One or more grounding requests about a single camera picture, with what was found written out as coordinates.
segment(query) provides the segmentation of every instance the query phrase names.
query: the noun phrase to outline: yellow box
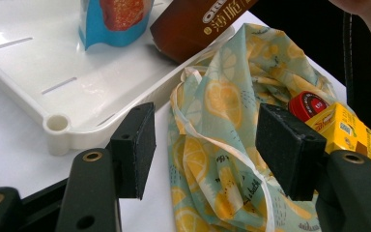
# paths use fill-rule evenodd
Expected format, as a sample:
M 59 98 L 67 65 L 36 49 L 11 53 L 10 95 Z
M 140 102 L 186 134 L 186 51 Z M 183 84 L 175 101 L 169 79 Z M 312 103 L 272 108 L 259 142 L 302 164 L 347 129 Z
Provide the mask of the yellow box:
M 341 103 L 334 103 L 306 124 L 327 139 L 325 151 L 358 152 L 371 159 L 371 130 Z

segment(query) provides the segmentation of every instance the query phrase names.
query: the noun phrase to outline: reusable bag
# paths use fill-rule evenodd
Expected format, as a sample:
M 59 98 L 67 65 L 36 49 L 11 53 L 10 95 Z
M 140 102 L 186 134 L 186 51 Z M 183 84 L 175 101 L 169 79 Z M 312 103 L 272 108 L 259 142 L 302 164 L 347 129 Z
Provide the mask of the reusable bag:
M 254 24 L 185 68 L 168 132 L 178 231 L 320 231 L 316 197 L 285 196 L 255 147 L 259 104 L 286 107 L 303 90 L 336 102 L 284 32 Z

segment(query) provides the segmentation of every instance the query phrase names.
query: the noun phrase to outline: white surface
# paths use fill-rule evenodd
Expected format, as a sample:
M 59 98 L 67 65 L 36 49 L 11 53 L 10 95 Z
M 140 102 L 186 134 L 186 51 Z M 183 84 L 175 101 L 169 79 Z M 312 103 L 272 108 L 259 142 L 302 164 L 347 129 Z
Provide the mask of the white surface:
M 244 21 L 261 24 L 252 14 L 244 14 L 235 23 L 236 28 Z M 339 99 L 345 100 L 345 88 L 327 72 L 317 69 L 331 79 Z M 143 200 L 120 201 L 125 232 L 175 231 L 166 150 L 168 110 L 165 104 L 156 114 L 157 149 Z M 71 150 L 61 157 L 51 156 L 43 127 L 0 89 L 0 187 L 14 187 L 22 198 L 28 196 L 67 178 L 76 154 L 78 151 Z

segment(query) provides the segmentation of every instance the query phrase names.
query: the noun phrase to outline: human hand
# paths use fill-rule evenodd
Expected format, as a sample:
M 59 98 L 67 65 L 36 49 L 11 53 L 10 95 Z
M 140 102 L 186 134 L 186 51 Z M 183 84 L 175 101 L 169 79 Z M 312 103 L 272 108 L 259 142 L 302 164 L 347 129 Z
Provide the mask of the human hand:
M 371 9 L 371 0 L 329 0 L 329 2 L 353 15 L 364 15 Z

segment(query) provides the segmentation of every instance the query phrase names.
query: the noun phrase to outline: tray hole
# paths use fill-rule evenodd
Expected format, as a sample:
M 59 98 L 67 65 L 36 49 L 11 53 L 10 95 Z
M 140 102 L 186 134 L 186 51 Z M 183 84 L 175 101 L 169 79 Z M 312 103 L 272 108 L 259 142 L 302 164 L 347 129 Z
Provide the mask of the tray hole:
M 17 45 L 17 44 L 22 44 L 22 43 L 25 43 L 27 41 L 32 41 L 33 38 L 32 37 L 28 37 L 28 38 L 23 38 L 23 39 L 20 39 L 20 40 L 17 40 L 17 41 L 12 41 L 12 42 L 7 42 L 7 43 L 2 43 L 0 44 L 0 49 L 4 48 L 4 47 L 7 47 L 7 46 L 12 46 L 12 45 Z
M 65 116 L 54 115 L 47 119 L 46 126 L 51 131 L 62 131 L 69 126 L 69 120 Z
M 45 95 L 45 94 L 47 94 L 49 92 L 52 92 L 53 90 L 56 90 L 56 89 L 58 89 L 58 88 L 60 88 L 60 87 L 62 87 L 64 85 L 66 85 L 66 84 L 69 84 L 69 83 L 71 83 L 71 82 L 73 82 L 75 80 L 77 80 L 77 77 L 74 76 L 74 77 L 72 77 L 70 79 L 67 79 L 65 81 L 62 81 L 59 84 L 56 84 L 56 85 L 54 85 L 54 86 L 52 86 L 52 87 L 50 87 L 48 89 L 43 90 L 42 91 L 42 95 Z

